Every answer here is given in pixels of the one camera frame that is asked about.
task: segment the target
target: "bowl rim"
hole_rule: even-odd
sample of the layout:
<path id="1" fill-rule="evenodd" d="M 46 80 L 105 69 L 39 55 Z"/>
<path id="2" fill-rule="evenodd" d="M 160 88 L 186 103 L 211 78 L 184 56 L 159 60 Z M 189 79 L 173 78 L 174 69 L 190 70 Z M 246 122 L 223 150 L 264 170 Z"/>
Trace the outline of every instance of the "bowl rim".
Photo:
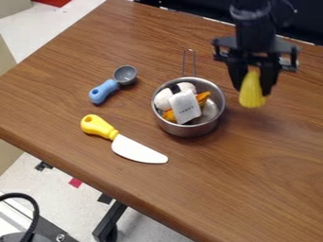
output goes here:
<path id="1" fill-rule="evenodd" d="M 218 93 L 220 94 L 222 100 L 223 100 L 223 105 L 222 107 L 219 109 L 219 113 L 217 114 L 217 116 L 215 116 L 212 120 L 209 120 L 207 122 L 203 122 L 203 123 L 200 123 L 200 124 L 196 124 L 196 125 L 180 125 L 180 124 L 175 124 L 175 123 L 172 123 L 164 118 L 162 118 L 158 112 L 157 112 L 157 108 L 155 107 L 155 104 L 154 104 L 154 99 L 155 99 L 155 96 L 157 93 L 159 93 L 163 88 L 165 88 L 170 82 L 174 82 L 174 81 L 185 81 L 185 80 L 190 80 L 190 79 L 195 79 L 197 81 L 204 81 L 204 82 L 209 82 L 217 91 Z M 175 79 L 172 79 L 172 80 L 168 80 L 166 81 L 163 85 L 161 85 L 160 87 L 157 88 L 157 90 L 154 92 L 152 98 L 151 98 L 151 107 L 152 107 L 152 110 L 154 112 L 154 114 L 162 121 L 162 122 L 165 122 L 169 125 L 172 125 L 172 126 L 175 126 L 175 127 L 179 127 L 179 128 L 186 128 L 186 129 L 189 129 L 189 128 L 197 128 L 197 127 L 201 127 L 201 126 L 204 126 L 204 125 L 207 125 L 207 124 L 210 124 L 212 122 L 214 122 L 215 120 L 217 120 L 223 113 L 223 111 L 226 109 L 226 97 L 223 93 L 223 91 L 221 90 L 221 88 L 219 88 L 218 85 L 216 85 L 215 83 L 205 79 L 205 78 L 197 78 L 197 77 L 182 77 L 182 78 L 175 78 Z"/>

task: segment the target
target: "toy knife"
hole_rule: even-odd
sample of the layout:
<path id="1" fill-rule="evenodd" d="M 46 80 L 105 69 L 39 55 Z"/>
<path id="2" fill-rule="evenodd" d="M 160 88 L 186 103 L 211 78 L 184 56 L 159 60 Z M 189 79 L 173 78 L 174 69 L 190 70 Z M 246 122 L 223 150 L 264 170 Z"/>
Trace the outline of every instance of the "toy knife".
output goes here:
<path id="1" fill-rule="evenodd" d="M 81 128 L 86 133 L 112 140 L 111 148 L 113 152 L 132 161 L 145 164 L 165 164 L 168 162 L 167 156 L 119 134 L 118 130 L 97 115 L 89 114 L 83 117 Z"/>

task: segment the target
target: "white knife blade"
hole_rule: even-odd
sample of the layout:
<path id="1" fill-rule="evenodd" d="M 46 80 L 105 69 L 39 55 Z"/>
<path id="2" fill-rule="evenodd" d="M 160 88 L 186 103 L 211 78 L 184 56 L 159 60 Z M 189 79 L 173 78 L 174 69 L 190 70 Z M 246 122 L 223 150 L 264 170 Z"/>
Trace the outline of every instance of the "white knife blade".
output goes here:
<path id="1" fill-rule="evenodd" d="M 167 156 L 149 147 L 145 147 L 122 134 L 116 136 L 111 148 L 118 155 L 138 163 L 165 164 L 168 162 Z"/>

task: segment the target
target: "floor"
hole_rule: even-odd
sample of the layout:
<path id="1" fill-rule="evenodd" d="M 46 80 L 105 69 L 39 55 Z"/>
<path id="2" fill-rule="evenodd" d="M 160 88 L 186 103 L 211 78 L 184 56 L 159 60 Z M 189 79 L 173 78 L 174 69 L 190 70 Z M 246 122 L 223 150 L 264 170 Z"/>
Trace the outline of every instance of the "floor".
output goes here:
<path id="1" fill-rule="evenodd" d="M 61 9 L 33 3 L 31 9 L 0 19 L 0 34 L 20 62 L 103 2 L 73 0 Z M 80 242 L 94 242 L 92 231 L 109 205 L 96 202 L 101 194 L 92 187 L 69 185 L 71 177 L 55 168 L 35 170 L 39 162 L 24 153 L 0 176 L 0 190 L 31 195 L 39 202 L 43 217 Z M 132 209 L 121 217 L 118 229 L 118 242 L 191 241 Z"/>

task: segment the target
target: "white sticker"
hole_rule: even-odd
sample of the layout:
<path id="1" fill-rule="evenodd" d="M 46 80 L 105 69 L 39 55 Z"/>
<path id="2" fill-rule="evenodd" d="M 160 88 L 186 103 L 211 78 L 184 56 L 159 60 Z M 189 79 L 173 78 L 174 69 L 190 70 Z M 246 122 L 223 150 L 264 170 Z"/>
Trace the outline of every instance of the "white sticker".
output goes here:
<path id="1" fill-rule="evenodd" d="M 169 102 L 180 125 L 202 115 L 196 96 L 191 90 L 173 95 Z"/>

